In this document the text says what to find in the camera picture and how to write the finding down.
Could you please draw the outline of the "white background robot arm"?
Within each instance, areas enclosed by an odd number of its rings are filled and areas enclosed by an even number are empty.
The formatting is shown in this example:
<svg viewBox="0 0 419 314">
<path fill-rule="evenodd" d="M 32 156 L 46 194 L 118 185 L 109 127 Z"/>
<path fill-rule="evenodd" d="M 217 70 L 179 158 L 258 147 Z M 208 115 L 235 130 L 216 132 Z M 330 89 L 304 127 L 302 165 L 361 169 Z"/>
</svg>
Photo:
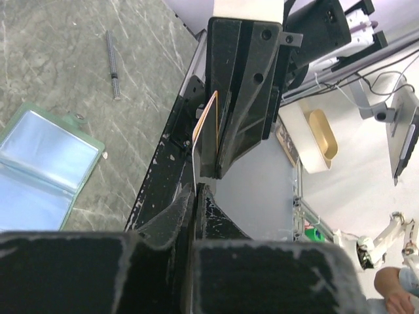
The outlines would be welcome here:
<svg viewBox="0 0 419 314">
<path fill-rule="evenodd" d="M 381 266 L 398 237 L 404 263 L 418 275 L 418 222 L 400 213 L 375 239 L 335 231 L 329 242 L 257 241 L 201 184 L 196 219 L 193 313 L 370 313 L 356 273 Z"/>
</svg>

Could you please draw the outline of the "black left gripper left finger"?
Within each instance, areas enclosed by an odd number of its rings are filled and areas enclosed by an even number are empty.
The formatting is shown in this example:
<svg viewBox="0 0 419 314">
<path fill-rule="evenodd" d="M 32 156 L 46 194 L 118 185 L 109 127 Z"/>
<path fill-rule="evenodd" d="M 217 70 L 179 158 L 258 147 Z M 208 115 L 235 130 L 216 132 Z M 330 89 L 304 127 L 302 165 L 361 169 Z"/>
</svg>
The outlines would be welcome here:
<svg viewBox="0 0 419 314">
<path fill-rule="evenodd" d="M 191 185 L 138 230 L 1 234 L 2 313 L 188 313 Z"/>
</svg>

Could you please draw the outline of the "orange credit card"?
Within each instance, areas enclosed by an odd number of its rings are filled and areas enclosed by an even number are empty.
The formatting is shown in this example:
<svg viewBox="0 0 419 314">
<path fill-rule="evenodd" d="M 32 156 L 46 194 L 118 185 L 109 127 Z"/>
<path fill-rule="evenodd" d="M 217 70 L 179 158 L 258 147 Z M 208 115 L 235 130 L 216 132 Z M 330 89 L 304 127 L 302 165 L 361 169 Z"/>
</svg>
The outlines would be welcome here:
<svg viewBox="0 0 419 314">
<path fill-rule="evenodd" d="M 197 196 L 197 179 L 196 179 L 196 162 L 195 162 L 195 152 L 196 147 L 198 144 L 198 140 L 201 138 L 202 129 L 206 120 L 208 119 L 208 115 L 210 111 L 215 107 L 215 151 L 218 150 L 218 137 L 219 137 L 219 130 L 218 130 L 218 104 L 219 104 L 219 92 L 215 90 L 210 97 L 209 101 L 207 102 L 198 122 L 192 132 L 192 150 L 191 150 L 191 158 L 192 158 L 192 179 L 193 179 L 193 190 L 194 195 Z"/>
</svg>

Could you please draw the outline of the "grey monitor on arm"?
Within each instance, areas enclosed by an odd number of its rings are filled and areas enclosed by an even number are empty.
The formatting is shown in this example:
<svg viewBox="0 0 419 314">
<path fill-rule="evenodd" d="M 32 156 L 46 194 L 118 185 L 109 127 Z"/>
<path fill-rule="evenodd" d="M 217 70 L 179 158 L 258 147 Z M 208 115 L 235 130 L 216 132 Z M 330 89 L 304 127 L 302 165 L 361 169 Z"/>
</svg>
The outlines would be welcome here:
<svg viewBox="0 0 419 314">
<path fill-rule="evenodd" d="M 386 125 L 392 179 L 397 184 L 418 141 L 416 94 L 403 77 L 397 81 L 391 105 L 385 101 L 371 105 L 359 80 L 350 84 L 350 91 L 362 119 L 373 118 Z"/>
</svg>

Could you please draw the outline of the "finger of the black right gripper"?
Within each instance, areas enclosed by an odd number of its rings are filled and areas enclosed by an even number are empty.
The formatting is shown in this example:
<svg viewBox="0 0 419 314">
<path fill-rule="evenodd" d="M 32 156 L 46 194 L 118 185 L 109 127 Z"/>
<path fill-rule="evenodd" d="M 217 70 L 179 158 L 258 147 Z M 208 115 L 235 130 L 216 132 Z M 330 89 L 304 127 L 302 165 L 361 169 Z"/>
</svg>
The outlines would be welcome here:
<svg viewBox="0 0 419 314">
<path fill-rule="evenodd" d="M 282 26 L 246 21 L 240 26 L 240 52 L 230 86 L 232 95 L 223 126 L 215 177 L 223 178 L 231 165 L 263 140 Z"/>
<path fill-rule="evenodd" d="M 205 68 L 205 108 L 199 119 L 200 176 L 217 179 L 217 159 L 223 133 L 225 98 L 235 66 L 241 21 L 210 18 Z"/>
</svg>

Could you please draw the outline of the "person's hand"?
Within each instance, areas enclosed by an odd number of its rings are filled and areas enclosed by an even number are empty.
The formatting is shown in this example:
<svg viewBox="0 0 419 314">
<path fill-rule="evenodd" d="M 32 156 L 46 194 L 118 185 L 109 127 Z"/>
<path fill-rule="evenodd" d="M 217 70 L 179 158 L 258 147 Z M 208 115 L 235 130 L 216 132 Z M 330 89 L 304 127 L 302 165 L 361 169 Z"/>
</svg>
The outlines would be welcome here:
<svg viewBox="0 0 419 314">
<path fill-rule="evenodd" d="M 388 313 L 414 313 L 418 279 L 410 268 L 385 267 L 377 271 L 374 287 L 383 297 Z"/>
</svg>

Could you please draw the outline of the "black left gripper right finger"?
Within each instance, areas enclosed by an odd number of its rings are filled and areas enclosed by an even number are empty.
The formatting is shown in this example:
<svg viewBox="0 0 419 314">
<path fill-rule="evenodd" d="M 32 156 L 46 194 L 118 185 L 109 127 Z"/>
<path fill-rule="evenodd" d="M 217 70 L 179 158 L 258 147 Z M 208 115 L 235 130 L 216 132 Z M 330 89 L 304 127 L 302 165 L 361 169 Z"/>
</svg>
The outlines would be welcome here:
<svg viewBox="0 0 419 314">
<path fill-rule="evenodd" d="M 348 255 L 320 242 L 257 241 L 216 204 L 197 196 L 194 313 L 368 313 Z"/>
</svg>

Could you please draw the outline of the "green card holder book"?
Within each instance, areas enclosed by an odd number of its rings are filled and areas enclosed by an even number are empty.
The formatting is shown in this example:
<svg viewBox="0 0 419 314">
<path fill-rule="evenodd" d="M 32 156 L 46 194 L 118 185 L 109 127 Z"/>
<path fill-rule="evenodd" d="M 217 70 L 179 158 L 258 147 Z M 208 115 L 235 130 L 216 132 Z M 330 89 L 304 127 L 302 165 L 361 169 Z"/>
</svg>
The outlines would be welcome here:
<svg viewBox="0 0 419 314">
<path fill-rule="evenodd" d="M 24 103 L 1 132 L 1 231 L 61 230 L 105 145 L 77 114 Z"/>
</svg>

